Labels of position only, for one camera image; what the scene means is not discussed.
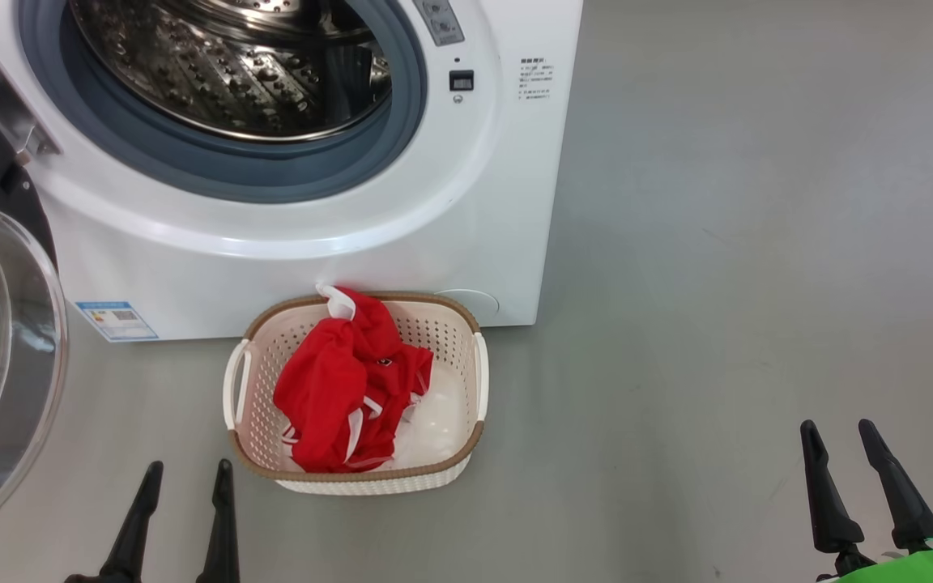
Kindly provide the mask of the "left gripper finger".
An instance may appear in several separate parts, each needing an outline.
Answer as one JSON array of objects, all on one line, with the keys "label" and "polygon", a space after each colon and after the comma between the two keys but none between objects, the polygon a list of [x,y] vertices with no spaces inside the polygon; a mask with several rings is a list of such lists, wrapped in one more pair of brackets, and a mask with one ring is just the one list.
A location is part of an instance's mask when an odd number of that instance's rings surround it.
[{"label": "left gripper finger", "polygon": [[233,468],[229,460],[219,461],[211,503],[215,515],[212,520],[210,542],[202,572],[196,582],[241,582],[238,564],[238,538],[236,527],[236,492]]},{"label": "left gripper finger", "polygon": [[71,573],[66,582],[140,582],[149,523],[158,508],[164,464],[154,461],[146,469],[139,490],[116,536],[107,560],[95,576]]}]

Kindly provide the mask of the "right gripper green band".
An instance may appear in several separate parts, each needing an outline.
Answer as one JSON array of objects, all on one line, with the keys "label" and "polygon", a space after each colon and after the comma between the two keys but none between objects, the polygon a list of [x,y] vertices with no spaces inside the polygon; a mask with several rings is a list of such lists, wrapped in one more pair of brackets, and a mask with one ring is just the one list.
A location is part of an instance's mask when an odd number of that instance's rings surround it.
[{"label": "right gripper green band", "polygon": [[858,430],[867,461],[884,489],[893,521],[892,541],[910,556],[876,564],[860,552],[858,544],[865,540],[865,534],[849,517],[829,471],[829,453],[822,436],[815,422],[807,419],[801,423],[799,434],[813,546],[818,552],[833,555],[836,569],[836,575],[821,575],[819,582],[933,582],[933,549],[929,545],[933,540],[933,510],[886,445],[876,424],[862,419]]}]

